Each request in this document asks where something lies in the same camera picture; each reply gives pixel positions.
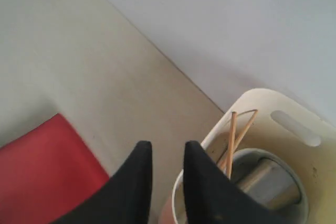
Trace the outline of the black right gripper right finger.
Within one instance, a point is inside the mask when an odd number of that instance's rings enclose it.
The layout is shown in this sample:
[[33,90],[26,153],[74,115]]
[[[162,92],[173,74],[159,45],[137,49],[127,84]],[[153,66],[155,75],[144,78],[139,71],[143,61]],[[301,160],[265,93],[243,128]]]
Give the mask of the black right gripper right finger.
[[185,143],[183,193],[188,223],[283,223],[238,189],[200,143]]

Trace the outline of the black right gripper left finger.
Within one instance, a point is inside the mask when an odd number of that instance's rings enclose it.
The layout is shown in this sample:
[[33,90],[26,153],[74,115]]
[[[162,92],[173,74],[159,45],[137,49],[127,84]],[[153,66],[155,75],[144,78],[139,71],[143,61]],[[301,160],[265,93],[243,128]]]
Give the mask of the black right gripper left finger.
[[104,186],[53,223],[148,223],[151,196],[152,144],[139,141]]

